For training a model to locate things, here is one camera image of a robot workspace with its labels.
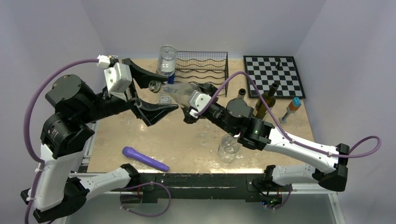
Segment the clear glass bottle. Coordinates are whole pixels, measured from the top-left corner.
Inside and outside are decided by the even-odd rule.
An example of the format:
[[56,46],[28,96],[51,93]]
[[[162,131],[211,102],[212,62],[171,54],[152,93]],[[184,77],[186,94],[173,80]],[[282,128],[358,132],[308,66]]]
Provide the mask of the clear glass bottle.
[[190,106],[189,101],[194,91],[201,91],[196,84],[192,83],[168,84],[159,81],[150,81],[148,89],[152,93],[159,94],[159,103],[174,102],[182,107]]

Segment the olive green wine bottle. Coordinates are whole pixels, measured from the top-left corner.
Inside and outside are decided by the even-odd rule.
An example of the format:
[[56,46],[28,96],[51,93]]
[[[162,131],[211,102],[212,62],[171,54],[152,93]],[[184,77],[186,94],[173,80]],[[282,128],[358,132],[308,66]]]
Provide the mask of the olive green wine bottle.
[[241,89],[239,89],[239,91],[238,91],[237,98],[243,100],[244,97],[245,97],[245,95],[246,95],[246,90],[245,90],[244,88],[241,88]]

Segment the blue square glass bottle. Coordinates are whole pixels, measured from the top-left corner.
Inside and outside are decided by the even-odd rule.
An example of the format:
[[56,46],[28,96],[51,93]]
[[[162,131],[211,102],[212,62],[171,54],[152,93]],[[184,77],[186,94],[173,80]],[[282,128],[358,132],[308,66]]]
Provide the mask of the blue square glass bottle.
[[169,76],[167,84],[174,84],[174,78],[175,78],[175,75]]

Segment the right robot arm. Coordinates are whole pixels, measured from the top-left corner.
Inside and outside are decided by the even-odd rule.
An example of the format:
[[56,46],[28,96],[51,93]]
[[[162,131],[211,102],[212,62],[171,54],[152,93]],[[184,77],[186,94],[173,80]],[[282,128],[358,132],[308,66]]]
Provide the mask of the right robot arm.
[[252,150],[264,150],[302,161],[302,166],[268,166],[262,177],[263,186],[273,190],[291,183],[318,183],[336,192],[346,189],[350,148],[345,144],[321,145],[290,133],[279,126],[253,116],[253,108],[240,98],[230,100],[225,107],[217,103],[217,88],[210,83],[192,84],[187,95],[184,121],[193,124],[207,119],[237,142]]

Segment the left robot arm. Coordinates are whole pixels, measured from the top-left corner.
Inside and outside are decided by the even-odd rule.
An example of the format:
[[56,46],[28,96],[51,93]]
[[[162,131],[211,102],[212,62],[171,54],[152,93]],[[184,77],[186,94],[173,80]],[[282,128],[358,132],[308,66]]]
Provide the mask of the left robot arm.
[[[94,93],[79,76],[65,74],[67,69],[85,63],[95,63],[104,69],[106,86],[101,93]],[[104,55],[72,62],[44,80],[24,115],[24,143],[38,163],[31,188],[21,192],[27,205],[25,223],[33,216],[40,224],[50,224],[75,213],[98,195],[116,189],[133,191],[143,186],[140,173],[130,164],[91,178],[71,177],[71,170],[94,135],[90,123],[130,110],[151,126],[177,109],[177,105],[150,104],[138,97],[136,87],[148,88],[151,81],[164,83],[167,78],[142,69],[129,58]],[[48,84],[52,87],[45,98],[55,112],[43,124],[40,153],[36,154],[30,140],[30,120]]]

